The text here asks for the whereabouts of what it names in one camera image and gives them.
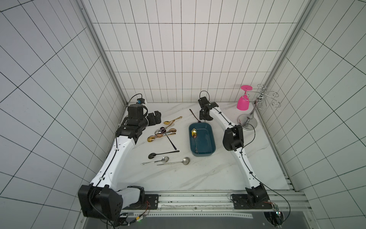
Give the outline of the teal plastic storage box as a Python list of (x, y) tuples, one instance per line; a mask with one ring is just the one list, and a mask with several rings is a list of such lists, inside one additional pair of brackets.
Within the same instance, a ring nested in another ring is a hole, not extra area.
[[(192, 136), (192, 130), (197, 131), (197, 137)], [(216, 151), (213, 129), (208, 123), (192, 123), (188, 129), (190, 150), (194, 156), (211, 156)]]

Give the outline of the small gold ornate spoon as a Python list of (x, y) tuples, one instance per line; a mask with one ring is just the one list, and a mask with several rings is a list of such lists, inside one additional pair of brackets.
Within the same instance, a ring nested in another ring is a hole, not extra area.
[(181, 119), (181, 118), (183, 118), (183, 117), (182, 117), (182, 116), (180, 116), (180, 117), (178, 117), (178, 118), (176, 118), (176, 119), (174, 119), (174, 120), (172, 120), (172, 121), (164, 121), (164, 124), (165, 124), (165, 125), (170, 125), (170, 124), (172, 124), (173, 122), (175, 122), (176, 120)]

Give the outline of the silver plain spoon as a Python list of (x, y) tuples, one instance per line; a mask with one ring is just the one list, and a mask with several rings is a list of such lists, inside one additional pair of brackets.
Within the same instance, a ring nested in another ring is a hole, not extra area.
[(163, 129), (158, 129), (158, 130), (156, 130), (155, 131), (155, 135), (156, 136), (161, 136), (161, 135), (163, 135), (163, 134), (165, 134), (166, 133), (166, 129), (165, 128), (163, 128)]

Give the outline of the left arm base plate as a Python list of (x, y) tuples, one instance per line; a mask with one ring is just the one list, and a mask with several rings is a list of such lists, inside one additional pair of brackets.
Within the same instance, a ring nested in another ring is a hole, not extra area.
[(136, 203), (128, 205), (122, 208), (122, 210), (156, 210), (158, 209), (158, 203), (158, 194), (143, 194)]

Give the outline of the small silver spoon front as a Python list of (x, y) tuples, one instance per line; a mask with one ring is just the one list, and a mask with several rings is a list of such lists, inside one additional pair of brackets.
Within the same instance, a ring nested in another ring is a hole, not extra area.
[(162, 162), (162, 163), (166, 163), (169, 161), (169, 157), (168, 156), (164, 156), (161, 160), (157, 160), (157, 161), (150, 161), (150, 162), (144, 162), (141, 165), (148, 165), (148, 164), (152, 164), (152, 163), (158, 163), (158, 162)]

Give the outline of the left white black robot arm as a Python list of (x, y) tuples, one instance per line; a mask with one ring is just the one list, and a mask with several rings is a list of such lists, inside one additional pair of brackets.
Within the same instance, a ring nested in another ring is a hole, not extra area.
[(134, 149), (138, 138), (149, 126), (161, 123), (161, 113), (149, 113), (143, 104), (132, 104), (128, 115), (116, 130), (111, 151), (89, 185), (82, 185), (78, 199), (85, 217), (117, 221), (121, 210), (128, 206), (144, 206), (145, 191), (140, 186), (128, 186), (120, 191), (117, 179), (126, 156)]

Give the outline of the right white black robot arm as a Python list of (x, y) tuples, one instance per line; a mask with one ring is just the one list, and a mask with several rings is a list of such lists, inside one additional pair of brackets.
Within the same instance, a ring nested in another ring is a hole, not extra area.
[(245, 143), (243, 128), (241, 125), (234, 124), (220, 109), (216, 102), (209, 102), (207, 98), (201, 97), (198, 100), (200, 105), (200, 120), (216, 121), (224, 130), (223, 146), (225, 150), (232, 153), (245, 177), (246, 186), (246, 204), (255, 208), (263, 202), (269, 200), (264, 184), (257, 179), (256, 174), (245, 153)]

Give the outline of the chrome glass holder stand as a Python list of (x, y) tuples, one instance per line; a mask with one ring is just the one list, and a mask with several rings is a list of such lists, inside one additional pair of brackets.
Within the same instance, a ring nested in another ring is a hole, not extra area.
[(270, 105), (274, 108), (279, 108), (281, 106), (281, 103), (277, 100), (277, 98), (279, 97), (278, 92), (269, 91), (268, 88), (263, 84), (258, 84), (257, 88), (253, 88), (252, 91), (247, 92), (247, 95), (250, 100), (250, 105), (252, 105), (253, 107), (249, 113), (241, 114), (237, 118), (237, 122), (244, 130), (254, 131), (258, 124), (257, 120), (254, 117), (256, 109), (261, 110), (263, 107), (263, 103), (267, 105), (267, 101), (269, 101)]

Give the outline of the rainbow gold spoon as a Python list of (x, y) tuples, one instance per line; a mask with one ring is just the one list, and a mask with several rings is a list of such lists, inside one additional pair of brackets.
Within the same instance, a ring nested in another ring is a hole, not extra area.
[(198, 148), (197, 148), (197, 142), (196, 142), (196, 138), (197, 138), (197, 130), (195, 128), (192, 129), (191, 131), (191, 135), (194, 139), (194, 143), (195, 143), (195, 153), (198, 153)]

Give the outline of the pink upside-down wine glass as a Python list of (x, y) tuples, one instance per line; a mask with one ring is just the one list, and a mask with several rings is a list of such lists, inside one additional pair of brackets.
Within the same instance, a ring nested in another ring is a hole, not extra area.
[(246, 111), (249, 109), (250, 100), (247, 95), (247, 92), (252, 91), (253, 87), (250, 85), (243, 85), (241, 86), (241, 90), (244, 91), (244, 94), (239, 98), (237, 102), (237, 109), (241, 111)]

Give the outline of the large silver spoon front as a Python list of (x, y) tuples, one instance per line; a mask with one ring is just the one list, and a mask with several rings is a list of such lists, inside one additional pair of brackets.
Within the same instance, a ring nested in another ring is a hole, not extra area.
[(188, 165), (190, 163), (190, 158), (189, 157), (184, 157), (182, 159), (182, 161), (177, 161), (177, 162), (167, 162), (167, 163), (163, 163), (163, 164), (158, 164), (158, 166), (165, 166), (165, 165), (173, 165), (173, 164), (183, 164), (183, 165)]

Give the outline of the aluminium rail frame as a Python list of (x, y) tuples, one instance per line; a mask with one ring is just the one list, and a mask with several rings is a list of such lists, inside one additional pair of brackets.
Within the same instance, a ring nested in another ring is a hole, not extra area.
[(269, 191), (266, 202), (273, 205), (271, 210), (235, 210), (230, 196), (246, 194), (245, 190), (147, 191), (145, 194), (159, 195), (158, 209), (121, 210), (117, 221), (105, 220), (116, 228), (145, 217), (233, 217), (255, 219), (270, 228), (319, 228), (305, 195), (292, 190)]

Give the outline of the rose gold spoon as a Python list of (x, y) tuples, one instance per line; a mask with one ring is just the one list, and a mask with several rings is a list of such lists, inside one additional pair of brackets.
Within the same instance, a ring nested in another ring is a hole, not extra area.
[(164, 134), (176, 133), (176, 131), (177, 130), (175, 128), (171, 128), (171, 129), (165, 131)]

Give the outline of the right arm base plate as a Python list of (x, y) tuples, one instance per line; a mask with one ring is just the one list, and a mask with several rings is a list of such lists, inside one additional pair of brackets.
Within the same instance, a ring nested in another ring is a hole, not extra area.
[(230, 200), (235, 210), (271, 210), (273, 205), (267, 202), (251, 204), (248, 202), (247, 194), (231, 194)]

